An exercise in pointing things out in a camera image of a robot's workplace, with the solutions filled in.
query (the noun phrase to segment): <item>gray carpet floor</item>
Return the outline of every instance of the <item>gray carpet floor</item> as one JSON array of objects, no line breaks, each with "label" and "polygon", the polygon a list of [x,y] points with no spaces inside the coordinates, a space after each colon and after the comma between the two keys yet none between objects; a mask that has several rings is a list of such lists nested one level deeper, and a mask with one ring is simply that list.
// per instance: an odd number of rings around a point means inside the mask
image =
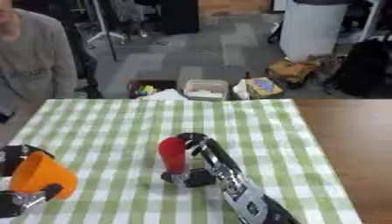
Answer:
[{"label": "gray carpet floor", "polygon": [[[281,15],[205,17],[197,34],[134,38],[116,45],[120,61],[115,63],[105,40],[92,50],[99,60],[97,80],[106,98],[127,98],[131,80],[177,81],[182,88],[190,79],[224,80],[236,84],[250,72],[265,76],[265,69],[284,57],[267,37]],[[312,79],[305,87],[286,89],[285,98],[330,98]]]}]

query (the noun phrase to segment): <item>backpack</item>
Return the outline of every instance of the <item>backpack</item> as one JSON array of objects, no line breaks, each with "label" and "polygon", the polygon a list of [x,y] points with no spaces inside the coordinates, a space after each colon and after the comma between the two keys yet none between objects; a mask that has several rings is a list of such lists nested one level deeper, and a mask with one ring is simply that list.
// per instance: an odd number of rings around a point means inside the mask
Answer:
[{"label": "backpack", "polygon": [[325,81],[324,86],[347,95],[367,97],[384,81],[388,64],[389,54],[382,42],[367,40],[357,43],[338,71]]}]

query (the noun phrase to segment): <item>gray sweatshirt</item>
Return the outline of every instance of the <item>gray sweatshirt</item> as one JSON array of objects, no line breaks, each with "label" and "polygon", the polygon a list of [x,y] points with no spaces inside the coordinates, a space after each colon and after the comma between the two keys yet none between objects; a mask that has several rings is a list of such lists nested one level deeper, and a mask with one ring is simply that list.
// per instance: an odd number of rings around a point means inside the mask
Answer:
[{"label": "gray sweatshirt", "polygon": [[77,77],[63,26],[51,17],[15,11],[21,17],[19,38],[11,43],[0,39],[0,107],[72,98]]}]

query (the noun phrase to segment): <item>cardboard box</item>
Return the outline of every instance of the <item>cardboard box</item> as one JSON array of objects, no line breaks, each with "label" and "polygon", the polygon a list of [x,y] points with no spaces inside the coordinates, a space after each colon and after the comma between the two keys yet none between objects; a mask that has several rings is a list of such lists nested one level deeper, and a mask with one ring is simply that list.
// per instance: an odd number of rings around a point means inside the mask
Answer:
[{"label": "cardboard box", "polygon": [[250,99],[279,98],[284,91],[266,77],[246,80]]},{"label": "cardboard box", "polygon": [[269,77],[278,78],[292,83],[302,82],[306,76],[319,69],[319,60],[310,60],[304,63],[293,63],[283,59],[269,67]]}]

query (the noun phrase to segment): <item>robotic arm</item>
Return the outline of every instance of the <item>robotic arm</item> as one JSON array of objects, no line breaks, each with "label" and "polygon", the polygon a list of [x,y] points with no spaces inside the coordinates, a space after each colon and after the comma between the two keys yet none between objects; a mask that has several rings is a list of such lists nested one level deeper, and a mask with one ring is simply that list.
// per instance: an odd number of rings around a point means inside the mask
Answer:
[{"label": "robotic arm", "polygon": [[226,202],[237,212],[244,224],[299,224],[282,206],[268,197],[263,189],[242,174],[238,164],[212,138],[198,133],[178,135],[185,141],[192,155],[199,154],[208,163],[199,175],[190,170],[186,175],[164,173],[162,179],[171,183],[196,183],[195,186],[214,184],[218,179]]},{"label": "robotic arm", "polygon": [[[34,151],[43,151],[49,157],[54,158],[52,154],[30,145],[6,146],[0,149],[0,178],[12,176],[18,166]],[[61,185],[48,185],[34,194],[1,191],[0,219],[17,217],[29,208],[51,200],[62,189]]]}]

